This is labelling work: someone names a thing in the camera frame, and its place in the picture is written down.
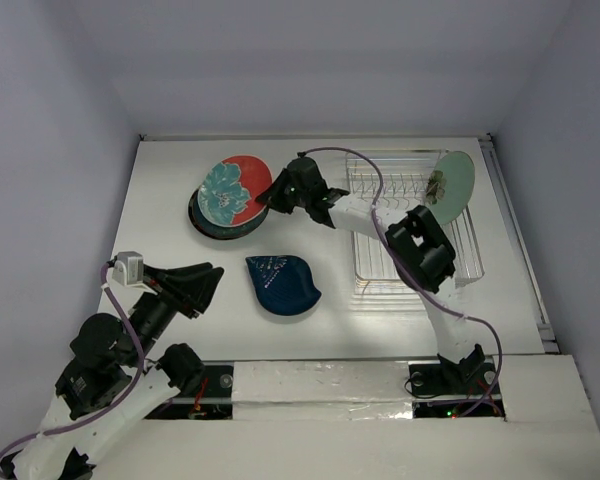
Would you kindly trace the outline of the red plate teal flower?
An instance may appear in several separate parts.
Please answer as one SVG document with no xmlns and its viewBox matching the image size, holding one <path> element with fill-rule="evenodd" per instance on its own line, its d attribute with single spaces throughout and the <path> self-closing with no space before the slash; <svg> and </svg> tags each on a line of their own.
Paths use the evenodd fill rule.
<svg viewBox="0 0 600 480">
<path fill-rule="evenodd" d="M 268 165 L 259 157 L 235 155 L 221 160 L 197 189 L 194 205 L 216 227 L 238 228 L 264 220 L 268 208 L 257 197 L 272 186 Z"/>
</svg>

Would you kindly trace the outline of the dark blue leaf plate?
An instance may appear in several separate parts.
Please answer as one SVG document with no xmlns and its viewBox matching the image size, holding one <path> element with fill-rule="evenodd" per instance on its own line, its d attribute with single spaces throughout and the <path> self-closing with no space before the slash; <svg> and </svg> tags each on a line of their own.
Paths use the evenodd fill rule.
<svg viewBox="0 0 600 480">
<path fill-rule="evenodd" d="M 259 304 L 274 315 L 304 314 L 322 297 L 309 264 L 298 256 L 250 256 L 245 262 Z"/>
</svg>

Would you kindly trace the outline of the mint green flower plate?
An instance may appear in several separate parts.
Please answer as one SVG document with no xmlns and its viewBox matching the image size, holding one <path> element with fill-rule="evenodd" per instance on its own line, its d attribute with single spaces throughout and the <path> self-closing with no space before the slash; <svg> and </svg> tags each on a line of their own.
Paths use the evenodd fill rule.
<svg viewBox="0 0 600 480">
<path fill-rule="evenodd" d="M 441 157 L 431 172 L 423 203 L 440 225 L 453 222 L 467 207 L 475 185 L 475 166 L 462 151 Z"/>
</svg>

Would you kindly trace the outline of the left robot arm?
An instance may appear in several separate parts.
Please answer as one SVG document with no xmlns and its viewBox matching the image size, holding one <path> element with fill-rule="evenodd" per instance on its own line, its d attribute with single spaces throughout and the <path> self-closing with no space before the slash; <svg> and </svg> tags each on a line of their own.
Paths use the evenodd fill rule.
<svg viewBox="0 0 600 480">
<path fill-rule="evenodd" d="M 83 322 L 38 430 L 0 451 L 0 478 L 89 479 L 147 415 L 177 396 L 200 399 L 209 379 L 188 344 L 147 355 L 177 315 L 206 312 L 223 275 L 210 263 L 151 267 L 136 252 L 107 261 L 100 287 L 116 312 Z"/>
</svg>

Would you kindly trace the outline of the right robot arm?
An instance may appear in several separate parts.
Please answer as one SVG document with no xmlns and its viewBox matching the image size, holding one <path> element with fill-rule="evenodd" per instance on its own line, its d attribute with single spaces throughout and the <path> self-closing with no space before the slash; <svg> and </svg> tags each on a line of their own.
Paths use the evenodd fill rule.
<svg viewBox="0 0 600 480">
<path fill-rule="evenodd" d="M 302 152 L 257 202 L 284 214 L 301 208 L 318 224 L 377 239 L 400 279 L 424 303 L 436 337 L 442 384 L 453 392 L 467 390 L 476 381 L 485 355 L 470 336 L 468 317 L 450 305 L 455 295 L 456 252 L 426 207 L 403 212 L 380 205 L 384 178 L 376 165 L 372 167 L 378 188 L 366 201 L 329 187 L 317 163 Z"/>
</svg>

